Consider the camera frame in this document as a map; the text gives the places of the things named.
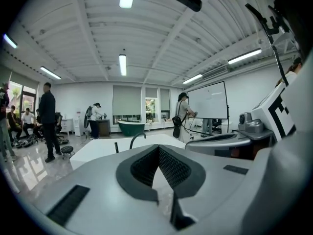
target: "shoe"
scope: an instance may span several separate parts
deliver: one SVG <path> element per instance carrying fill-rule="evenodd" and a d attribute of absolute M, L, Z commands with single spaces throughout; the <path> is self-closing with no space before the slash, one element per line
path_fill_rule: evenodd
<path fill-rule="evenodd" d="M 55 157 L 53 156 L 52 158 L 47 158 L 46 160 L 45 160 L 45 162 L 46 163 L 49 163 L 49 162 L 51 162 L 51 161 L 53 161 L 53 160 L 55 160 Z"/>
<path fill-rule="evenodd" d="M 16 159 L 18 159 L 18 157 L 16 155 L 11 156 L 11 158 L 12 158 L 12 161 L 15 161 Z"/>

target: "freestanding bathtub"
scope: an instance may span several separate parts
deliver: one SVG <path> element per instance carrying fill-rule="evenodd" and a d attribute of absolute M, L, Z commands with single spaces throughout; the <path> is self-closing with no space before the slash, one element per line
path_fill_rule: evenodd
<path fill-rule="evenodd" d="M 118 121 L 119 128 L 126 137 L 132 137 L 145 130 L 145 123 Z"/>

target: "white wall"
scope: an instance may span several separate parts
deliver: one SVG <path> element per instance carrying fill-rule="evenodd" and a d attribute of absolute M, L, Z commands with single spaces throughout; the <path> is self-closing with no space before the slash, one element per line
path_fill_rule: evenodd
<path fill-rule="evenodd" d="M 111 123 L 111 131 L 119 132 L 118 125 L 113 125 L 113 86 L 138 86 L 143 87 L 142 84 L 135 83 L 104 83 L 104 82 L 89 82 L 89 83 L 72 83 L 53 85 L 51 92 L 56 99 L 56 110 L 61 112 L 63 117 L 75 118 L 76 111 L 81 111 L 81 119 L 83 120 L 87 107 L 99 102 L 102 106 L 101 112 L 107 114 L 107 119 Z M 170 101 L 171 101 L 171 117 L 175 115 L 175 106 L 178 99 L 178 95 L 182 92 L 182 89 L 159 86 L 159 88 L 170 89 Z M 142 109 L 144 114 L 141 115 L 142 122 L 145 122 L 145 93 L 142 93 Z M 145 129 L 158 129 L 163 127 L 171 127 L 172 124 L 153 123 L 152 126 L 146 124 Z"/>
<path fill-rule="evenodd" d="M 284 62 L 284 70 L 286 71 L 290 65 L 292 65 L 291 61 Z M 277 65 L 272 65 L 225 80 L 229 121 L 232 122 L 230 130 L 238 128 L 239 115 L 250 112 L 275 88 L 280 78 Z"/>

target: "tiled floor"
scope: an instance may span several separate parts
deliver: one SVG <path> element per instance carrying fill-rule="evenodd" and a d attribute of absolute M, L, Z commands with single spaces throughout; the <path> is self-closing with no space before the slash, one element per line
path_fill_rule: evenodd
<path fill-rule="evenodd" d="M 172 136 L 173 130 L 165 129 L 146 132 L 147 135 L 161 133 Z M 118 139 L 124 137 L 122 134 L 112 134 L 109 138 Z M 69 137 L 69 145 L 74 147 L 74 151 L 78 151 L 89 141 L 86 140 L 85 136 L 76 137 L 70 135 Z M 47 164 L 45 162 L 47 148 L 44 142 L 39 141 L 38 144 L 28 148 L 14 148 L 14 151 L 19 156 L 19 159 L 12 162 L 8 155 L 8 162 L 4 163 L 1 158 L 1 165 L 4 168 L 5 175 L 9 175 L 13 185 L 16 186 L 14 187 L 15 191 L 31 202 L 49 185 L 73 171 L 68 157 L 63 160 L 62 156 L 55 155 L 56 160 Z"/>

